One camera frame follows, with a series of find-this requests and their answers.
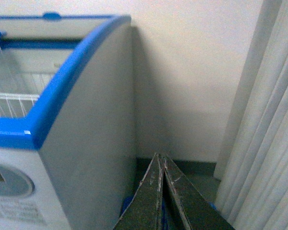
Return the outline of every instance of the chest freezer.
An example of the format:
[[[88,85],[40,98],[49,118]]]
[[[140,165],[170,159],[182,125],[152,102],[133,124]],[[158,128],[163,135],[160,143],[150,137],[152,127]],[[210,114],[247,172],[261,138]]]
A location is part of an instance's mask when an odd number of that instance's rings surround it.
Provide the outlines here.
[[[106,230],[135,172],[129,16],[0,16],[0,230]]]

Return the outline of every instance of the freezer side panel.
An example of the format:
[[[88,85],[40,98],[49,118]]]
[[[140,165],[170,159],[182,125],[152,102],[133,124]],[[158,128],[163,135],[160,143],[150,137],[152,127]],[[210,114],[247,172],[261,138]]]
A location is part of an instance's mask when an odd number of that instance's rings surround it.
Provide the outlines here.
[[[135,172],[130,23],[101,44],[39,150],[74,230],[106,230]]]

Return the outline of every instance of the white freezer body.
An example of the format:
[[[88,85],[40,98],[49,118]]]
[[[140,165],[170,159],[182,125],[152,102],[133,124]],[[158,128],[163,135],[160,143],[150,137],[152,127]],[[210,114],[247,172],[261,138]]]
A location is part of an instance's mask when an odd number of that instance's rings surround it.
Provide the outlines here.
[[[28,196],[0,196],[0,230],[115,225],[135,174],[131,52],[130,23],[123,23],[86,64],[41,148],[0,147],[0,164],[34,183]]]

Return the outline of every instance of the freezer lid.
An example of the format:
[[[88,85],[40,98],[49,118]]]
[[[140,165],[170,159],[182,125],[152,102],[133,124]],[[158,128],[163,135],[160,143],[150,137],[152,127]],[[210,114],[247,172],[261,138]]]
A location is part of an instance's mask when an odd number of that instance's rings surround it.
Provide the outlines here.
[[[60,16],[47,12],[43,16],[0,16],[2,40],[81,40],[112,15]]]

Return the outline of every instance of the floor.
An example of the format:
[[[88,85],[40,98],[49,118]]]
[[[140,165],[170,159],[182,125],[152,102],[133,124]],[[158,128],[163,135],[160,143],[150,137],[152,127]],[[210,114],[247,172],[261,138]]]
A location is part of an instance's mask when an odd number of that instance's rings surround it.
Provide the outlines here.
[[[134,191],[136,191],[136,189],[138,188],[139,182],[143,178],[145,171],[146,171],[145,167],[138,167],[134,182]],[[216,198],[216,192],[220,184],[220,181],[215,179],[211,175],[201,174],[199,172],[197,173],[185,172],[185,174],[190,180],[190,182],[195,186],[195,188],[201,193],[204,199],[207,202],[213,203]],[[167,211],[168,229],[176,230],[177,228],[175,227],[173,220],[171,216],[168,215],[168,213],[169,212]]]

